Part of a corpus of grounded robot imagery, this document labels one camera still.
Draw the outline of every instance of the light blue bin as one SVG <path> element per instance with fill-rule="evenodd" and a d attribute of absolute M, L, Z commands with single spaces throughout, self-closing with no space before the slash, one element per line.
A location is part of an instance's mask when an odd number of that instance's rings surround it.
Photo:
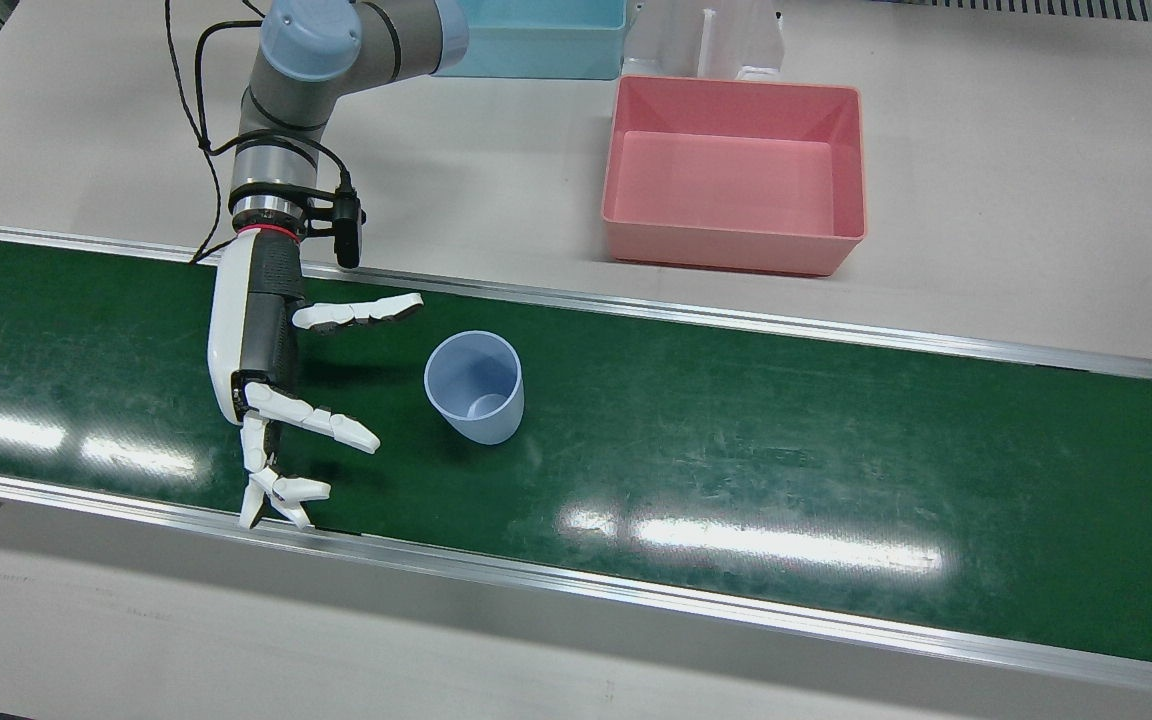
<path fill-rule="evenodd" d="M 465 59 L 440 76 L 614 79 L 626 50 L 626 0 L 460 0 Z"/>

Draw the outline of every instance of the light blue cup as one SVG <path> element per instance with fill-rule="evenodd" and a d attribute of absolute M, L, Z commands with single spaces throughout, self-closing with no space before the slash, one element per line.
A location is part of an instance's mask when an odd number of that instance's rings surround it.
<path fill-rule="evenodd" d="M 425 395 L 462 435 L 500 445 L 522 422 L 522 363 L 495 333 L 454 334 L 425 363 Z"/>
<path fill-rule="evenodd" d="M 470 24 L 465 59 L 440 76 L 620 77 L 626 0 L 460 0 Z"/>

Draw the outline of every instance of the metal edge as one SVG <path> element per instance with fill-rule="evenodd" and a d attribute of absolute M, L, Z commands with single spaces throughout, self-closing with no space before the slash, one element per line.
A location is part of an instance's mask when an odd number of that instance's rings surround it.
<path fill-rule="evenodd" d="M 192 251 L 185 247 L 81 236 L 81 234 L 28 232 L 26 229 L 6 227 L 0 227 L 0 241 L 26 243 L 26 245 L 62 247 L 70 250 L 175 263 L 185 263 L 192 256 Z M 214 258 L 209 258 L 203 264 L 214 265 L 215 263 Z M 1021 365 L 1085 370 L 1085 372 L 1091 373 L 1152 381 L 1152 359 L 1143 359 L 1143 357 L 879 328 L 873 327 L 873 325 L 854 323 L 790 318 L 790 316 L 785 314 L 749 313 L 749 311 L 742 310 L 722 310 L 715 306 L 676 304 L 676 302 L 629 300 L 628 297 L 594 295 L 594 293 L 585 291 L 550 290 L 550 288 L 424 275 L 397 272 L 397 270 L 341 270 L 324 263 L 306 263 L 303 266 L 303 273 L 311 278 L 401 287 L 407 288 L 407 290 L 447 291 L 452 295 L 520 302 L 520 304 L 525 305 L 556 306 L 563 310 L 582 310 L 590 311 L 590 313 L 621 314 L 630 316 L 630 318 L 664 320 L 665 323 L 780 334 L 780 336 L 805 338 L 806 340 L 972 357 L 972 359 L 978 361 L 1002 361 L 1002 363 Z"/>
<path fill-rule="evenodd" d="M 654 611 L 789 632 L 799 637 L 856 644 L 856 646 L 1024 670 L 1056 679 L 1152 692 L 1152 662 L 1123 657 L 1048 647 L 1041 644 L 953 632 L 842 614 L 809 607 L 750 600 L 713 592 L 672 588 L 639 579 L 622 579 L 579 570 L 506 560 L 476 553 L 374 536 L 349 536 L 323 530 L 294 529 L 282 521 L 263 521 L 251 530 L 238 528 L 232 511 L 214 511 L 166 502 L 116 497 L 109 493 L 54 486 L 0 475 L 0 502 L 26 502 L 56 509 L 85 511 L 105 518 L 184 530 L 184 532 L 242 541 L 253 546 L 306 553 L 361 564 L 412 571 L 457 582 L 559 592 Z"/>

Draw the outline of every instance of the ventilation grate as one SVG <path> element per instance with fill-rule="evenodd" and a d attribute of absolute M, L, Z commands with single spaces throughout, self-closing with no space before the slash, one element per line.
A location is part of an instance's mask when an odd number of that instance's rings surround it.
<path fill-rule="evenodd" d="M 904 3 L 1152 22 L 1152 0 L 904 0 Z"/>

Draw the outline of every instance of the cup rim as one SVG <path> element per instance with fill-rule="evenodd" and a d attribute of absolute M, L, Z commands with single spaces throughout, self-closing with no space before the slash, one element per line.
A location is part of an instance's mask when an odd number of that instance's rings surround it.
<path fill-rule="evenodd" d="M 509 356 L 513 357 L 513 365 L 518 370 L 518 372 L 515 373 L 515 378 L 513 378 L 513 388 L 509 389 L 509 395 L 508 397 L 503 399 L 502 404 L 500 404 L 500 407 L 498 407 L 495 410 L 490 411 L 490 414 L 479 415 L 477 416 L 477 418 L 470 418 L 470 416 L 468 415 L 453 414 L 447 409 L 447 407 L 444 407 L 442 404 L 440 404 L 439 401 L 434 400 L 434 393 L 431 392 L 429 388 L 429 369 L 430 365 L 434 364 L 434 357 L 438 356 L 438 354 L 441 353 L 444 350 L 444 347 L 446 347 L 448 343 L 458 340 L 458 338 L 464 338 L 464 336 L 492 338 L 492 340 L 508 348 Z M 445 418 L 462 420 L 462 423 L 477 423 L 477 420 L 486 420 L 488 418 L 493 418 L 493 416 L 500 414 L 500 411 L 506 409 L 506 407 L 508 407 L 513 402 L 513 399 L 518 395 L 518 389 L 522 387 L 522 359 L 518 359 L 518 351 L 515 350 L 515 348 L 513 348 L 511 344 L 509 344 L 509 341 L 507 341 L 506 338 L 500 338 L 494 332 L 462 331 L 456 334 L 453 334 L 452 338 L 447 338 L 447 340 L 444 340 L 442 342 L 438 343 L 438 347 L 434 348 L 434 351 L 430 353 L 429 359 L 425 359 L 425 373 L 424 377 L 422 377 L 422 380 L 425 384 L 425 397 L 429 399 L 430 404 L 433 406 L 434 409 L 438 410 L 439 414 L 441 414 Z"/>

